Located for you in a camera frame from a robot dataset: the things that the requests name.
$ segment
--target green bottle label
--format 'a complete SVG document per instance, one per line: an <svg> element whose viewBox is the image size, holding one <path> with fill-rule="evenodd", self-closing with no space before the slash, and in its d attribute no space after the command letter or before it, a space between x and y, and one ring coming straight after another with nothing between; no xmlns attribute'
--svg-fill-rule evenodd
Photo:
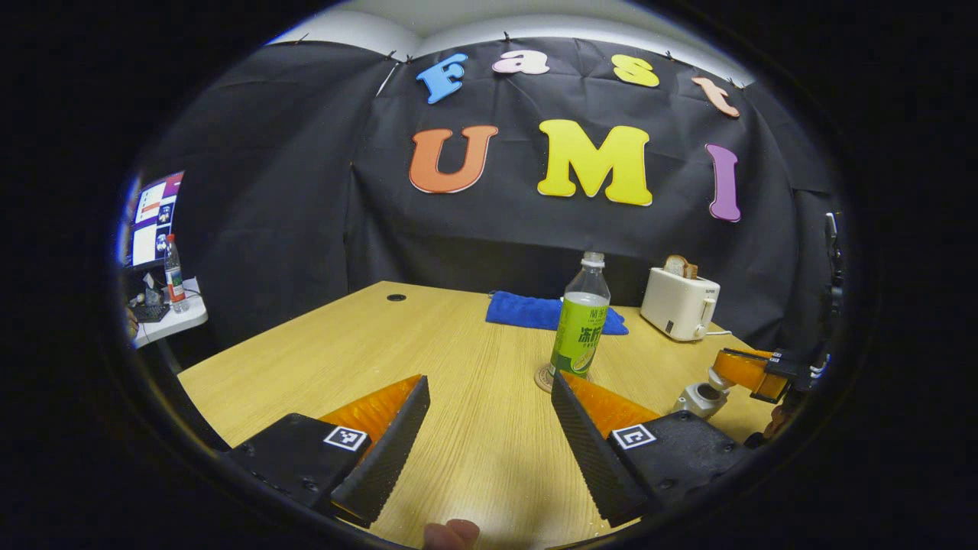
<svg viewBox="0 0 978 550"><path fill-rule="evenodd" d="M568 299L563 301L554 352L551 354L551 375L557 369L581 378L587 375L595 358L607 312L607 305L583 305Z"/></svg>

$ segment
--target toaster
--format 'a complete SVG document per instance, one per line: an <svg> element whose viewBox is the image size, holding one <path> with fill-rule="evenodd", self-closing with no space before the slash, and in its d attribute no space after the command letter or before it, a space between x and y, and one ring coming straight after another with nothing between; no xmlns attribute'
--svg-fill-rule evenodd
<svg viewBox="0 0 978 550"><path fill-rule="evenodd" d="M687 279L653 267L645 286L642 317L673 340L702 340L719 296L720 285L713 281Z"/></svg>

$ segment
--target computer monitor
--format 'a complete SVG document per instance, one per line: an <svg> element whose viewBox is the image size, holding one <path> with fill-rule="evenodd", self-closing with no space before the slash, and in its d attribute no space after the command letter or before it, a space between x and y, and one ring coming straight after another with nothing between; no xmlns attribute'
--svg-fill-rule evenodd
<svg viewBox="0 0 978 550"><path fill-rule="evenodd" d="M130 220L126 262L132 269L149 269L162 264L183 175L184 172L170 174L144 186L139 192Z"/></svg>

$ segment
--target keyboard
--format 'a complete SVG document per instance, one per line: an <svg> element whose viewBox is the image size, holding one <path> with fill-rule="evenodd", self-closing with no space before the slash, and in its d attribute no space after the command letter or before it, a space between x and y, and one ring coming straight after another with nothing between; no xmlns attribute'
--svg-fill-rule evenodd
<svg viewBox="0 0 978 550"><path fill-rule="evenodd" d="M162 303L160 305L133 305L129 309L132 310L133 315L136 316L136 320L140 323L158 323L162 320L163 315L170 310L170 305L168 303Z"/></svg>

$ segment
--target water bottle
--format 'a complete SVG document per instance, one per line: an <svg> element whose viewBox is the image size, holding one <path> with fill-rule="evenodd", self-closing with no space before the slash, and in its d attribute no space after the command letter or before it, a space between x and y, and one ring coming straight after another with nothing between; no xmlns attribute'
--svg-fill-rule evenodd
<svg viewBox="0 0 978 550"><path fill-rule="evenodd" d="M166 257L163 259L163 270L166 271L166 289L170 293L170 308L176 313L183 313L190 308L187 305L187 295L183 291L183 275L180 273L180 254L172 233L166 236Z"/></svg>
<svg viewBox="0 0 978 550"><path fill-rule="evenodd" d="M611 303L611 292L601 274L604 254L584 252L581 265L580 273L563 293L554 352L551 353L551 376L557 370L567 371L581 378L587 376L591 362L595 359L608 304Z"/></svg>

